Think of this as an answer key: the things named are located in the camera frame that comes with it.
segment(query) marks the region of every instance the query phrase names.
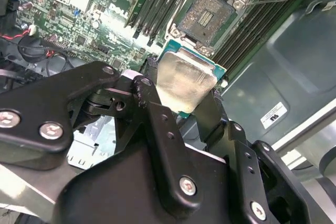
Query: screw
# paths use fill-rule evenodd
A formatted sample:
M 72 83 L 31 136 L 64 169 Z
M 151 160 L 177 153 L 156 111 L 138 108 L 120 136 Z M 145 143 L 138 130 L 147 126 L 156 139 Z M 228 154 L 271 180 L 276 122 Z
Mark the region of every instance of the screw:
M 22 29 L 22 30 L 26 30 L 26 29 L 28 29 L 28 27 L 29 27 L 29 26 L 28 26 L 27 23 L 22 23 L 22 24 L 21 24 L 21 29 Z
M 20 122 L 20 116 L 12 111 L 0 112 L 0 128 L 13 128 Z
M 185 194 L 187 194 L 189 196 L 192 196 L 196 193 L 195 183 L 192 182 L 191 179 L 189 179 L 187 177 L 182 177 L 180 179 L 180 188 Z
M 252 212 L 255 214 L 255 216 L 257 216 L 259 220 L 266 220 L 266 213 L 258 202 L 252 201 L 251 209 L 252 209 Z
M 103 67 L 103 71 L 108 74 L 114 74 L 114 71 L 111 67 L 105 66 Z
M 142 78 L 141 81 L 146 84 L 147 86 L 151 85 L 151 82 L 147 78 Z
M 180 32 L 178 30 L 173 30 L 172 35 L 174 37 L 178 37 L 180 35 Z
M 237 130 L 239 130 L 239 131 L 241 131 L 241 130 L 242 130 L 242 127 L 240 127 L 240 125 L 239 125 L 239 124 L 237 124 L 237 123 L 234 123 L 233 125 L 235 126 L 235 128 L 236 128 Z
M 56 123 L 45 123 L 40 127 L 40 135 L 45 139 L 56 140 L 63 135 L 63 129 Z
M 240 2 L 235 2 L 234 3 L 234 7 L 237 8 L 237 9 L 240 9 L 242 6 L 242 4 Z
M 268 152 L 271 150 L 267 144 L 265 144 L 265 143 L 261 143 L 261 145 L 262 145 L 263 148 L 264 148 L 265 150 L 267 150 Z

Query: white label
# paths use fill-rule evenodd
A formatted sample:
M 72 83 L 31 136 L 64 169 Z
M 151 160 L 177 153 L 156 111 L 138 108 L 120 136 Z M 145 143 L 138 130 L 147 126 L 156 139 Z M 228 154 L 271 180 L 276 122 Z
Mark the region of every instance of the white label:
M 279 102 L 277 105 L 275 105 L 273 109 L 267 112 L 267 114 L 260 119 L 261 123 L 263 124 L 264 128 L 267 129 L 276 121 L 278 121 L 280 117 L 286 114 L 286 112 L 286 107 L 283 105 L 282 102 Z

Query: green circuit board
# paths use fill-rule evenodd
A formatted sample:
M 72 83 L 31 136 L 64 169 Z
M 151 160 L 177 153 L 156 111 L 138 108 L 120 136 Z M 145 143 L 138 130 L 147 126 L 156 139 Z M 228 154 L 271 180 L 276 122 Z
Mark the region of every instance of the green circuit board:
M 17 26 L 34 24 L 37 26 L 37 35 L 63 48 L 76 48 L 95 59 L 107 62 L 119 70 L 139 70 L 149 54 L 160 54 L 166 42 L 166 26 L 184 1 L 183 8 L 179 9 L 174 21 L 179 21 L 189 10 L 194 0 L 176 0 L 168 15 L 165 15 L 163 25 L 157 33 L 153 45 L 148 45 L 148 38 L 140 36 L 134 38 L 135 27 L 128 26 L 129 20 L 139 14 L 146 0 L 90 0 L 88 9 L 80 11 L 72 6 L 55 0 L 21 0 L 22 3 L 32 2 L 33 7 L 18 11 Z M 243 15 L 236 19 L 232 16 L 222 26 L 215 36 L 221 42 L 224 35 L 239 25 L 246 17 L 250 7 Z M 81 54 L 77 57 L 89 61 Z
M 74 15 L 74 7 L 57 3 L 55 0 L 22 0 L 32 2 L 34 7 L 18 12 L 17 25 L 35 24 L 39 36 L 48 39 L 57 35 L 54 43 L 61 47 L 80 49 L 95 59 L 105 61 L 120 70 L 132 68 L 138 70 L 146 57 L 144 50 L 135 40 L 129 29 L 124 28 L 128 10 L 136 0 L 91 0 L 89 9 L 78 16 Z M 93 20 L 99 19 L 98 29 L 93 28 Z M 78 43 L 78 36 L 85 42 Z M 99 50 L 98 45 L 108 48 Z M 79 58 L 89 61 L 85 55 Z

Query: ram slot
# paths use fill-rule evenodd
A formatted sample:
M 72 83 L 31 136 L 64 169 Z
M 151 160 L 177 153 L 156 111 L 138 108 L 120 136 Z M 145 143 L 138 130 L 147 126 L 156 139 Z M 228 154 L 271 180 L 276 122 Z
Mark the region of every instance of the ram slot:
M 133 25 L 134 27 L 137 28 L 136 29 L 137 31 L 134 34 L 135 37 L 137 37 L 142 31 L 143 22 L 146 20 L 148 14 L 151 13 L 151 10 L 152 10 L 152 7 L 155 1 L 156 0 L 146 0 L 141 10 L 139 11 L 139 14 L 137 15 L 137 18 L 135 19 L 135 22 Z
M 147 16 L 145 23 L 143 25 L 143 31 L 145 35 L 148 35 L 148 32 L 164 3 L 165 0 L 155 0 L 155 3 L 151 9 L 151 15 Z
M 286 3 L 279 3 L 277 6 L 275 6 L 275 14 L 271 19 L 268 20 L 267 24 L 262 27 L 260 31 L 257 32 L 257 35 L 251 35 L 248 38 L 248 41 L 244 45 L 244 47 L 241 47 L 237 53 L 236 58 L 232 58 L 230 61 L 226 63 L 226 66 L 228 68 L 227 74 L 232 73 L 232 71 L 237 67 L 242 60 L 247 56 L 254 47 L 260 43 L 260 41 L 263 39 L 265 35 L 272 29 L 272 26 L 279 18 L 281 18 L 282 15 L 286 13 L 286 11 L 293 5 L 293 2 L 286 2 Z
M 256 17 L 264 17 L 262 15 L 263 11 L 267 9 L 268 4 L 257 5 L 252 8 L 244 20 L 239 24 L 238 28 L 230 35 L 229 39 L 224 43 L 221 50 L 215 55 L 213 61 L 216 63 L 222 62 L 223 58 L 226 58 L 227 52 L 235 47 L 236 42 L 239 41 L 240 37 L 244 34 L 246 28 L 252 23 Z
M 244 46 L 245 41 L 248 39 L 248 36 L 253 33 L 255 29 L 259 30 L 258 26 L 263 26 L 265 22 L 267 22 L 271 15 L 270 13 L 273 12 L 274 8 L 277 5 L 277 3 L 269 3 L 264 4 L 267 5 L 267 8 L 263 8 L 262 12 L 259 13 L 257 16 L 250 19 L 249 24 L 245 27 L 244 32 L 241 33 L 241 36 L 237 41 L 235 41 L 228 50 L 224 52 L 224 59 L 221 59 L 221 63 L 226 66 L 227 62 L 231 60 L 232 57 L 236 57 L 235 52 L 241 47 Z
M 150 35 L 148 46 L 152 45 L 159 30 L 162 27 L 162 24 L 165 22 L 167 17 L 170 15 L 170 10 L 172 6 L 176 3 L 176 1 L 177 0 L 166 0 L 165 3 L 162 5 L 158 15 L 156 16 L 155 21 L 153 22 L 152 26 L 149 28 L 149 31 L 147 31 L 147 34 Z

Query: cable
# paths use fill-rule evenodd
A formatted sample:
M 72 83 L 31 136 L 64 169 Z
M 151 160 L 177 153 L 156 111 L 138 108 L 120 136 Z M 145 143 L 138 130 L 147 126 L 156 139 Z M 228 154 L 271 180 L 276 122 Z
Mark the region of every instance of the cable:
M 58 56 L 58 57 L 61 57 L 64 59 L 65 63 L 64 63 L 64 66 L 62 67 L 60 73 L 62 73 L 63 71 L 65 71 L 67 65 L 70 67 L 70 68 L 75 68 L 71 62 L 69 61 L 69 56 L 67 54 L 56 54 L 56 55 L 52 55 L 51 57 L 49 57 L 47 59 L 47 62 L 46 62 L 46 73 L 47 73 L 47 77 L 50 77 L 50 70 L 49 70 L 49 64 L 50 64 L 50 61 L 51 59 L 53 59 L 55 56 Z
M 246 5 L 260 5 L 260 4 L 279 3 L 279 2 L 286 2 L 286 1 L 289 1 L 289 0 L 264 0 L 264 1 L 247 3 Z
M 76 52 L 79 52 L 79 53 L 87 56 L 90 60 L 96 61 L 96 59 L 94 57 L 92 57 L 91 55 L 89 55 L 88 53 L 83 52 L 83 51 L 81 51 L 79 49 L 76 49 L 76 48 L 65 48 L 65 49 L 62 49 L 62 48 L 54 48 L 54 47 L 30 47 L 30 46 L 19 45 L 18 43 L 14 42 L 14 41 L 11 41 L 11 38 L 9 38 L 9 37 L 5 38 L 5 37 L 0 36 L 0 39 L 5 40 L 5 41 L 7 41 L 7 42 L 9 42 L 11 44 L 14 44 L 17 47 L 25 48 L 25 49 L 44 49 L 44 50 L 50 50 L 51 52 L 54 52 L 54 53 L 55 52 L 59 52 L 59 53 L 61 53 L 63 55 L 67 55 L 67 53 L 66 53 L 67 51 L 76 51 Z M 46 53 L 47 56 L 51 56 L 51 52 L 47 52 Z

